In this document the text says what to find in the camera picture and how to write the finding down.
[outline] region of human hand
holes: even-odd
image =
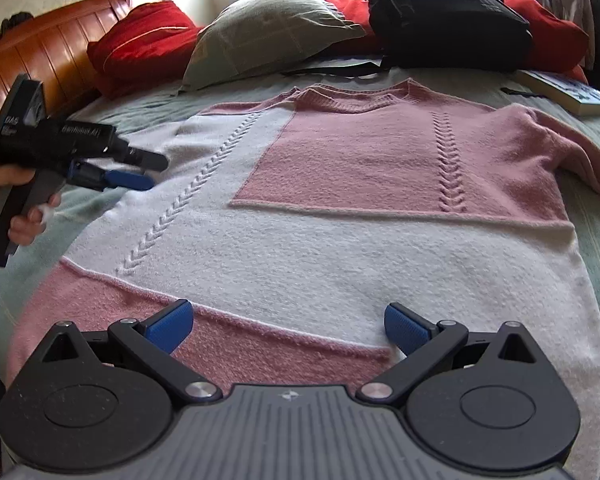
[[[34,170],[25,170],[13,164],[5,164],[0,166],[0,187],[22,186],[30,182],[34,175]],[[60,205],[60,195],[52,195],[47,205],[58,207]],[[9,239],[18,245],[30,245],[35,237],[46,228],[46,224],[42,223],[42,219],[42,211],[35,206],[29,210],[26,216],[14,216],[11,219]]]

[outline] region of bed sheet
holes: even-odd
[[[506,95],[499,91],[503,86],[523,89],[506,75],[460,69],[392,69],[388,73],[352,79],[323,75],[275,74],[180,95],[177,95],[179,83],[174,82],[113,102],[97,100],[75,117],[115,124],[121,134],[132,140],[133,132],[169,121],[184,120],[220,102],[260,101],[293,86],[302,88],[316,83],[357,90],[381,89],[409,76],[432,90],[496,108],[512,102],[540,108],[579,129],[600,147],[600,118],[578,120],[548,100]],[[600,307],[600,196],[568,173],[559,174],[558,182],[568,215],[576,227],[580,253],[589,271]],[[4,376],[13,325],[26,300],[82,229],[115,205],[123,193],[124,190],[118,189],[97,193],[67,188],[63,193],[63,204],[51,220],[47,231],[31,248],[19,249],[10,260],[7,269],[0,269],[0,375]]]

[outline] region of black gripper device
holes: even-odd
[[[130,147],[110,124],[47,117],[42,83],[17,76],[0,109],[0,165],[17,164],[36,174],[24,186],[0,188],[0,267],[17,249],[7,235],[11,218],[45,203],[65,183],[99,191],[154,186],[147,174],[103,170],[87,158],[112,158],[142,172],[164,171],[169,163],[160,153]]]
[[[102,332],[51,327],[0,404],[9,480],[569,480],[573,397],[517,321],[474,333],[388,305],[407,357],[352,396],[339,384],[234,384],[173,351],[178,300]]]

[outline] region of gray pillow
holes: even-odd
[[[200,31],[181,90],[277,72],[364,35],[324,0],[238,0]]]

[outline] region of braided knit detail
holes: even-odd
[[[436,158],[438,160],[438,205],[445,213],[465,213],[464,185],[460,171],[460,151],[451,127],[449,114],[432,112],[436,134]]]
[[[193,178],[189,185],[175,198],[167,210],[160,215],[160,218],[154,225],[142,236],[140,242],[132,249],[125,260],[118,266],[118,274],[133,274],[135,268],[142,263],[142,260],[149,253],[149,250],[158,242],[158,239],[165,234],[169,225],[176,219],[179,213],[189,205],[193,196],[204,186],[205,182],[214,174],[222,161],[232,152],[240,139],[249,131],[252,124],[260,115],[260,112],[250,114],[235,129],[235,131],[225,140],[218,150],[202,167],[200,172]]]

